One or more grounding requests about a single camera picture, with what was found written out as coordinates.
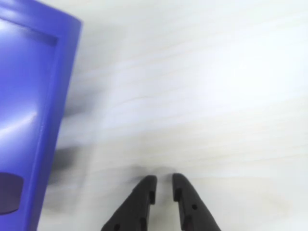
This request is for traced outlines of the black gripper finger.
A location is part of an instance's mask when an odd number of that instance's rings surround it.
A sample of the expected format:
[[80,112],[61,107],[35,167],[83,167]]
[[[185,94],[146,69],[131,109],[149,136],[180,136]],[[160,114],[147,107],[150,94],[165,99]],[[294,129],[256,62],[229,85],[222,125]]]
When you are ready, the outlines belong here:
[[190,181],[180,173],[172,175],[173,200],[178,203],[180,227],[183,231],[220,231]]
[[102,231],[147,231],[150,205],[155,204],[157,176],[144,177],[101,228]]

